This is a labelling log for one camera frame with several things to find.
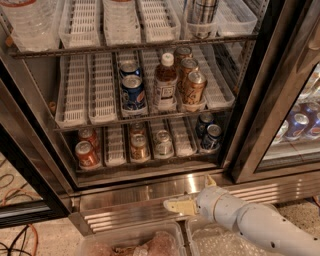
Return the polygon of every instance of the blue can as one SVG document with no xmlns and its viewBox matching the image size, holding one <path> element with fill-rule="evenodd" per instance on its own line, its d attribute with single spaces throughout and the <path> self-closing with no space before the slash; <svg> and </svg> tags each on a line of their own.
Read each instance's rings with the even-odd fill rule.
<svg viewBox="0 0 320 256">
<path fill-rule="evenodd" d="M 141 76 L 139 65 L 134 60 L 124 61 L 120 65 L 120 76 L 124 78 L 129 75 Z"/>
<path fill-rule="evenodd" d="M 129 75 L 122 79 L 122 107 L 125 110 L 138 110 L 146 106 L 144 85 L 142 79 L 136 75 Z"/>
<path fill-rule="evenodd" d="M 289 123 L 289 128 L 285 137 L 289 141 L 300 138 L 301 133 L 309 123 L 308 117 L 301 113 L 289 115 L 287 121 Z"/>
<path fill-rule="evenodd" d="M 218 149 L 220 147 L 222 130 L 219 125 L 211 124 L 203 135 L 201 147 L 206 150 Z"/>
<path fill-rule="evenodd" d="M 320 112 L 318 112 L 312 119 L 309 120 L 309 124 L 304 130 L 304 133 L 309 139 L 317 139 L 320 137 Z"/>
<path fill-rule="evenodd" d="M 199 139 L 202 139 L 203 134 L 210 124 L 214 124 L 214 117 L 211 113 L 203 113 L 198 116 L 196 124 L 196 133 Z"/>
</svg>

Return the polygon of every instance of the can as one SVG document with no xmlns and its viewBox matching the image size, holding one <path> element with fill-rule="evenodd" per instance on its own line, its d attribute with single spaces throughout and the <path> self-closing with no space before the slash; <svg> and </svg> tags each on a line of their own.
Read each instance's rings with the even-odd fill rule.
<svg viewBox="0 0 320 256">
<path fill-rule="evenodd" d="M 80 141 L 88 141 L 93 146 L 96 152 L 100 152 L 100 143 L 97 132 L 93 128 L 85 128 L 78 131 L 78 138 Z"/>
<path fill-rule="evenodd" d="M 189 57 L 189 58 L 193 57 L 192 49 L 189 46 L 177 47 L 173 53 L 173 56 L 174 56 L 174 66 L 176 69 L 178 69 L 181 60 L 183 60 L 184 58 L 187 58 L 187 57 Z"/>
<path fill-rule="evenodd" d="M 124 78 L 129 75 L 141 76 L 141 70 L 138 63 L 134 60 L 127 60 L 121 62 L 120 76 Z"/>
<path fill-rule="evenodd" d="M 320 137 L 320 112 L 309 119 L 309 124 L 305 128 L 304 134 L 307 138 L 312 140 Z"/>
<path fill-rule="evenodd" d="M 156 134 L 155 151 L 161 156 L 171 155 L 173 152 L 172 139 L 168 131 L 160 130 Z"/>
<path fill-rule="evenodd" d="M 177 87 L 181 95 L 184 95 L 184 84 L 190 72 L 199 70 L 199 63 L 195 58 L 184 58 L 181 60 L 178 67 L 178 82 Z"/>
<path fill-rule="evenodd" d="M 211 124 L 202 137 L 201 147 L 206 150 L 218 149 L 220 146 L 222 130 L 219 125 Z"/>
<path fill-rule="evenodd" d="M 207 85 L 207 78 L 201 71 L 192 71 L 189 73 L 185 83 L 185 94 L 183 103 L 194 105 L 201 100 L 204 87 Z"/>
<path fill-rule="evenodd" d="M 99 157 L 90 142 L 79 142 L 76 145 L 75 152 L 79 159 L 80 167 L 88 168 L 99 164 Z"/>
<path fill-rule="evenodd" d="M 284 120 L 283 124 L 281 125 L 276 137 L 273 139 L 273 144 L 277 144 L 282 140 L 282 137 L 285 135 L 285 133 L 288 131 L 289 123 L 287 120 Z"/>
<path fill-rule="evenodd" d="M 140 123 L 132 123 L 130 124 L 130 136 L 133 136 L 135 134 L 142 134 L 145 135 L 145 125 L 143 122 Z"/>
<path fill-rule="evenodd" d="M 210 124 L 214 124 L 214 117 L 211 113 L 202 113 L 198 116 L 196 123 L 196 133 L 199 139 L 203 137 L 206 129 Z"/>
<path fill-rule="evenodd" d="M 136 75 L 128 75 L 122 79 L 123 109 L 138 110 L 146 106 L 142 79 Z"/>
<path fill-rule="evenodd" d="M 131 158 L 135 160 L 146 160 L 149 156 L 146 136 L 134 134 L 131 136 Z"/>
<path fill-rule="evenodd" d="M 285 137 L 289 141 L 300 138 L 301 133 L 309 123 L 308 117 L 301 113 L 290 115 L 287 121 L 289 123 L 289 128 L 287 133 L 285 134 Z"/>
<path fill-rule="evenodd" d="M 193 5 L 192 23 L 210 24 L 218 9 L 219 0 L 195 0 Z M 204 39 L 210 32 L 197 32 L 194 36 Z"/>
</svg>

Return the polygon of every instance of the label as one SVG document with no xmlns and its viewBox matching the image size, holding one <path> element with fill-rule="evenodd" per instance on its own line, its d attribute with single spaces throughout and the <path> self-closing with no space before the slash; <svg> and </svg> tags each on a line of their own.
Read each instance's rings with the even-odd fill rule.
<svg viewBox="0 0 320 256">
<path fill-rule="evenodd" d="M 172 105 L 178 79 L 162 82 L 155 79 L 154 103 L 156 105 Z"/>
<path fill-rule="evenodd" d="M 0 0 L 0 5 L 6 7 L 22 7 L 33 4 L 36 0 Z"/>
</svg>

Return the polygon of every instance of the glass door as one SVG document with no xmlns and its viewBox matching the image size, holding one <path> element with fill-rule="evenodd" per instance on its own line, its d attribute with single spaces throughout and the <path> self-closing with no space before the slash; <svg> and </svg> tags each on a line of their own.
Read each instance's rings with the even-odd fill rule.
<svg viewBox="0 0 320 256">
<path fill-rule="evenodd" d="M 319 170 L 320 6 L 313 1 L 261 98 L 233 177 L 238 183 Z"/>
</svg>

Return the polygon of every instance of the can lid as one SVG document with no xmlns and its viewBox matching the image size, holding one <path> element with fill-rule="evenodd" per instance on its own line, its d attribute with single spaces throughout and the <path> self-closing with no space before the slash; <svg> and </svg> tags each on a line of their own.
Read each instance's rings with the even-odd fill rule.
<svg viewBox="0 0 320 256">
<path fill-rule="evenodd" d="M 219 137 L 222 133 L 222 130 L 219 125 L 211 124 L 207 128 L 208 134 L 212 137 Z"/>
<path fill-rule="evenodd" d="M 175 50 L 175 52 L 177 54 L 187 55 L 187 54 L 192 53 L 192 49 L 188 46 L 180 46 Z"/>
<path fill-rule="evenodd" d="M 191 82 L 196 84 L 202 84 L 207 81 L 206 76 L 199 70 L 190 72 L 188 78 Z"/>
<path fill-rule="evenodd" d="M 124 72 L 134 72 L 138 69 L 138 63 L 134 60 L 121 62 L 120 69 Z"/>
<path fill-rule="evenodd" d="M 142 79 L 136 75 L 129 75 L 122 79 L 122 84 L 127 88 L 137 88 L 142 83 Z"/>
<path fill-rule="evenodd" d="M 78 136 L 84 139 L 90 138 L 92 134 L 93 134 L 93 129 L 91 128 L 81 129 L 78 131 Z"/>
<path fill-rule="evenodd" d="M 167 142 L 170 140 L 170 134 L 166 130 L 160 130 L 157 133 L 156 138 L 159 142 Z"/>
<path fill-rule="evenodd" d="M 197 68 L 199 66 L 198 61 L 195 58 L 184 58 L 182 59 L 182 61 L 180 62 L 180 65 L 184 68 Z"/>
<path fill-rule="evenodd" d="M 76 146 L 76 153 L 78 154 L 87 154 L 92 149 L 92 145 L 88 141 L 81 141 Z"/>
<path fill-rule="evenodd" d="M 146 144 L 146 137 L 142 134 L 134 134 L 131 137 L 131 143 L 135 147 L 142 147 Z"/>
<path fill-rule="evenodd" d="M 162 57 L 161 57 L 161 64 L 166 66 L 166 67 L 170 67 L 173 65 L 173 62 L 174 62 L 174 57 L 171 53 L 164 53 L 162 54 Z"/>
<path fill-rule="evenodd" d="M 204 123 L 210 123 L 214 120 L 214 117 L 211 113 L 202 113 L 200 114 L 200 120 Z"/>
<path fill-rule="evenodd" d="M 294 120 L 299 124 L 308 124 L 309 123 L 308 117 L 303 114 L 295 114 Z"/>
</svg>

